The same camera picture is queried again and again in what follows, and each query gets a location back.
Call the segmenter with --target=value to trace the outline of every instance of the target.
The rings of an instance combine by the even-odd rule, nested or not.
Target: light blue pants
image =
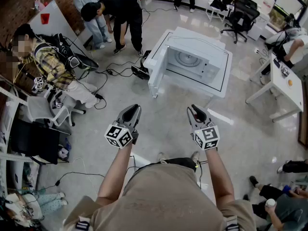
[[[46,216],[62,207],[61,197],[58,193],[40,195],[37,201],[43,216]]]
[[[85,21],[85,24],[93,34],[93,42],[96,48],[100,47],[104,42],[107,41],[107,39],[110,38],[108,27],[103,15],[98,18],[94,18],[89,22]]]

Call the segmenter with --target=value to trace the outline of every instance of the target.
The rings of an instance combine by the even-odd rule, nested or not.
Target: plaid shirt
[[[34,49],[43,41],[33,40],[33,47],[31,53],[23,58],[23,63],[27,64],[32,61],[35,62],[41,76],[48,82],[52,82],[56,88],[66,89],[66,87],[75,78],[75,73],[68,72],[65,66],[58,59],[57,52],[51,48],[44,48],[38,51],[36,58],[34,59]]]

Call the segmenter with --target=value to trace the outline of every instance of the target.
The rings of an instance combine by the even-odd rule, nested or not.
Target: glossy gray floor
[[[172,7],[172,3],[153,1],[147,6],[147,10]],[[148,14],[144,13],[144,20],[147,17]],[[205,12],[195,10],[194,13],[189,13],[188,7],[180,7],[178,12],[158,10],[151,13],[143,26],[143,49],[150,50],[166,29],[175,29],[177,26],[218,39],[233,53],[226,97],[217,100],[209,112],[219,127],[221,140],[218,151],[233,182],[236,197],[242,198],[245,193],[252,191],[248,181],[250,175],[255,175],[260,182],[272,183],[274,186],[299,177],[295,174],[276,174],[276,169],[285,160],[306,157],[305,150],[297,143],[298,116],[294,115],[277,123],[272,122],[273,117],[292,108],[287,100],[281,97],[276,101],[268,91],[251,104],[245,103],[246,98],[260,88],[259,80],[256,78],[250,81],[249,75],[260,66],[260,56],[254,53],[254,50],[255,48],[262,50],[264,41],[248,38],[247,43],[244,43],[239,37],[235,45],[233,33],[220,34],[219,31],[224,24],[218,19],[213,19],[212,23],[209,23]],[[138,59],[130,42],[129,32],[126,35],[126,42],[127,49],[117,56],[112,55],[114,42],[108,44],[104,50],[93,52],[94,58],[101,65],[100,71],[105,70],[110,63],[123,64]],[[110,67],[119,72],[130,67],[130,64]],[[127,70],[123,74],[130,75],[131,71]],[[89,83],[98,87],[105,81],[106,76],[102,74],[91,73],[88,78]],[[70,155],[72,164],[43,166],[39,188],[54,185],[66,172],[84,172],[81,159],[74,161],[79,157],[83,158],[88,173],[106,174],[117,149],[110,146],[103,135],[118,113],[134,103],[142,106],[138,124],[140,136],[133,148],[134,154],[154,162],[160,151],[170,157],[185,157],[198,150],[189,135],[186,108],[193,103],[205,106],[209,97],[202,92],[173,83],[166,77],[162,81],[158,98],[153,99],[146,81],[135,76],[127,78],[108,75],[108,81],[99,93],[107,101],[106,108],[102,110],[92,108],[85,115],[76,114],[73,117],[76,126],[72,128],[72,136],[69,137],[73,148]],[[204,160],[205,154],[201,154],[201,160]],[[132,173],[133,169],[130,169],[126,181]],[[197,177],[200,176],[199,169],[196,174]],[[102,177],[91,176],[90,179],[94,189],[87,176],[69,174],[61,180],[59,187],[47,190],[48,193],[64,192],[69,203],[53,215],[45,217],[43,223],[49,231],[59,230],[63,219],[83,195],[95,199]],[[207,165],[203,166],[201,182],[204,184],[205,193],[213,199]]]

